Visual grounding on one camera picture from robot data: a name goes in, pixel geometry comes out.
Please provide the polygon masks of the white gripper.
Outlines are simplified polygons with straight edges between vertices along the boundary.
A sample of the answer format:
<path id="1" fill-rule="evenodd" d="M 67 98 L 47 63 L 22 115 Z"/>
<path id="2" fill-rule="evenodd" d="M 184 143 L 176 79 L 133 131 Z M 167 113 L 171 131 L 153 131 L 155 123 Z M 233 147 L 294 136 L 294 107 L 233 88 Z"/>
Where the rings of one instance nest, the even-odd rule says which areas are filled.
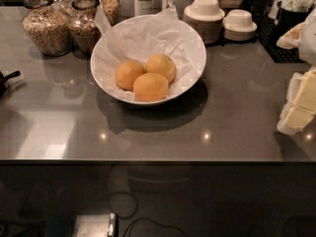
<path id="1" fill-rule="evenodd" d="M 283 49 L 298 47 L 299 58 L 316 65 L 316 9 L 281 36 L 276 45 Z M 287 135 L 302 131 L 316 117 L 316 68 L 306 73 L 294 73 L 289 81 L 286 104 L 283 106 L 276 129 Z"/>

